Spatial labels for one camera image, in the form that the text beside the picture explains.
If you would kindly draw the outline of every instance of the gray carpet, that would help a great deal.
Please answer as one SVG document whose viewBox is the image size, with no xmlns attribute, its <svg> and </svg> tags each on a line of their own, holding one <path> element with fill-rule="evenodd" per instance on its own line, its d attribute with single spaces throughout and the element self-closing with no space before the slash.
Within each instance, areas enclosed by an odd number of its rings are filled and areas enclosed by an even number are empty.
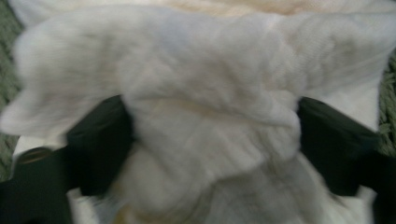
<svg viewBox="0 0 396 224">
<path fill-rule="evenodd" d="M 20 89 L 15 78 L 11 49 L 13 42 L 21 32 L 6 0 L 0 0 L 0 112 L 12 101 Z M 380 134 L 379 150 L 396 155 L 396 52 L 389 61 L 389 68 L 384 73 L 380 96 Z M 0 181 L 9 175 L 10 157 L 18 138 L 0 133 Z"/>
</svg>

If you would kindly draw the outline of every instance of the faux fur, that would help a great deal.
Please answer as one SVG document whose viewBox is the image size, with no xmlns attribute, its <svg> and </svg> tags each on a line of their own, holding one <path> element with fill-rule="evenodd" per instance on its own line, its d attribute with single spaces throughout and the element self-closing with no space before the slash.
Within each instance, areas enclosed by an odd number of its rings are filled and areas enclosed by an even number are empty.
<svg viewBox="0 0 396 224">
<path fill-rule="evenodd" d="M 4 132 L 62 138 L 121 94 L 139 140 L 111 192 L 116 222 L 370 223 L 368 203 L 331 196 L 298 151 L 295 110 L 310 96 L 377 129 L 395 4 L 116 3 L 11 1 L 31 28 Z"/>
</svg>

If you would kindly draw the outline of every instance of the fluffy white fabric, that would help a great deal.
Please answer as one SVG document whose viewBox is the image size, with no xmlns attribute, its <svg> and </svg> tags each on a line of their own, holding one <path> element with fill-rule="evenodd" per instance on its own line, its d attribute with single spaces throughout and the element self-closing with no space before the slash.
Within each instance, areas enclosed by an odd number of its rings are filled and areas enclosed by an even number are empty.
<svg viewBox="0 0 396 224">
<path fill-rule="evenodd" d="M 16 44 L 24 89 L 1 128 L 62 137 L 122 94 L 139 141 L 112 190 L 117 222 L 370 222 L 367 203 L 335 200 L 300 155 L 295 110 L 306 95 L 377 129 L 392 2 L 11 4 L 32 28 Z"/>
</svg>

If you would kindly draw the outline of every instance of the white blanket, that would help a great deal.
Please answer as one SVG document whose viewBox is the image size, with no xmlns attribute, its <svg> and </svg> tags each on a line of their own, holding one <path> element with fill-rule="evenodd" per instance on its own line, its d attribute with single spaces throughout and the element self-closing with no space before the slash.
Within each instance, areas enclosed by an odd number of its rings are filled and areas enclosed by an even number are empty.
<svg viewBox="0 0 396 224">
<path fill-rule="evenodd" d="M 377 130 L 396 4 L 10 3 L 30 29 L 15 47 L 23 91 L 2 131 L 62 140 L 116 94 L 135 118 L 137 151 L 104 223 L 370 223 L 369 204 L 333 197 L 298 151 L 295 110 L 310 96 Z"/>
</svg>

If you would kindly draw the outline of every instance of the white fur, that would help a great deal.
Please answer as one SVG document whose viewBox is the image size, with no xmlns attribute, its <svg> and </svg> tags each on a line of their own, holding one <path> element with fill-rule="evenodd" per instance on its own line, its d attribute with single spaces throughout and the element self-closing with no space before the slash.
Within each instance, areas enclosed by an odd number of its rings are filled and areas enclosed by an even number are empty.
<svg viewBox="0 0 396 224">
<path fill-rule="evenodd" d="M 16 44 L 24 89 L 2 130 L 59 137 L 122 94 L 139 135 L 112 190 L 125 222 L 370 222 L 366 202 L 335 201 L 300 155 L 295 110 L 307 95 L 377 129 L 395 4 L 11 3 L 33 28 Z"/>
</svg>

